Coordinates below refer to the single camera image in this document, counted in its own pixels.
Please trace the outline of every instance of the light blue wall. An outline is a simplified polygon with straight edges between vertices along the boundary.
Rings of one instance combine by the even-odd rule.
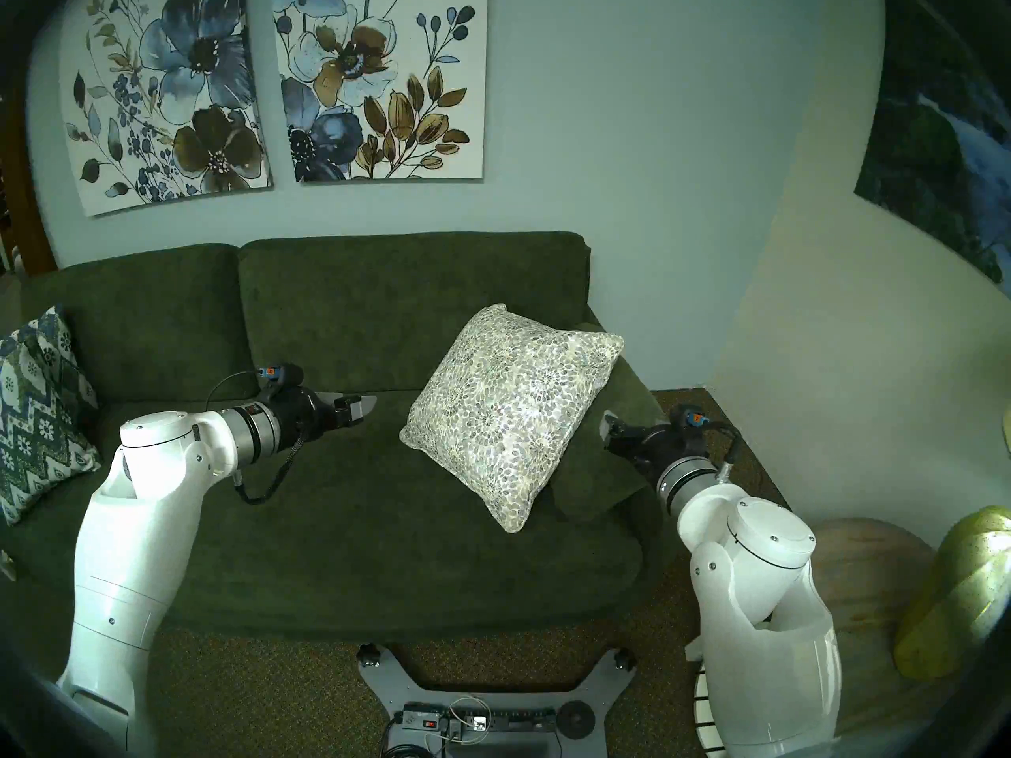
[[[32,57],[28,130],[57,261],[272,236],[575,230],[593,251],[590,303],[646,384],[705,382],[783,189],[821,0],[489,3],[483,182],[297,184],[270,0],[248,0],[274,189],[92,219],[67,160],[54,21]]]

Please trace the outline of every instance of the blue patterned pillow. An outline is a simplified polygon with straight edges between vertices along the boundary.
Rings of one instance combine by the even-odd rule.
[[[17,524],[60,481],[102,466],[77,429],[64,391],[47,367],[40,338],[25,338],[0,356],[0,508]]]
[[[12,354],[24,342],[35,341],[41,351],[41,363],[59,387],[64,408],[74,423],[90,421],[98,411],[95,389],[77,365],[73,339],[59,305],[0,340],[0,358]]]

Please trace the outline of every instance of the throw pillow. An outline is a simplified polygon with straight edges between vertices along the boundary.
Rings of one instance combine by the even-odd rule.
[[[77,365],[70,328],[60,306],[53,306],[37,319],[0,340],[0,358],[13,353],[23,342],[37,341],[47,372],[59,388],[65,409],[75,424],[90,421],[98,410],[95,389]]]
[[[8,525],[60,481],[101,467],[44,363],[32,338],[0,357],[0,507]]]
[[[555,330],[505,304],[485,307],[415,401],[400,440],[519,532],[624,346],[613,334]]]

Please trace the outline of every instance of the brown carpet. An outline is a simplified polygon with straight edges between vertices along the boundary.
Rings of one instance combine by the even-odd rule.
[[[723,417],[703,389],[663,391]],[[717,460],[722,458],[718,449]],[[733,480],[755,496],[782,502],[750,451]],[[687,552],[667,572],[656,597],[620,620],[574,628],[393,647],[422,684],[448,689],[573,686],[609,647],[627,647],[639,672],[606,724],[612,758],[704,756],[693,728],[695,664],[683,647],[699,630]],[[21,640],[50,678],[62,670],[70,614],[47,607],[22,587],[16,607]],[[164,629],[152,652],[149,695],[163,756],[341,756],[371,758],[385,725],[379,701],[358,675],[356,646],[252,640]]]

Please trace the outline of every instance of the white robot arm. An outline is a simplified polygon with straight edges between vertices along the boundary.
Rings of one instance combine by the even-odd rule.
[[[719,471],[703,437],[710,427],[734,439]],[[601,432],[656,487],[692,552],[701,630],[685,658],[705,661],[728,755],[772,758],[831,740],[842,667],[811,574],[815,537],[794,513],[729,482],[737,430],[681,405],[670,423],[645,429],[606,415]]]
[[[120,428],[109,476],[92,495],[74,557],[74,627],[57,686],[130,755],[154,755],[148,657],[196,538],[203,495],[240,468],[362,420],[373,396],[315,394],[301,370],[260,370],[271,385],[225,410],[157,412]],[[289,458],[280,477],[286,472]],[[274,486],[280,482],[275,479]],[[236,477],[237,489],[249,502]]]

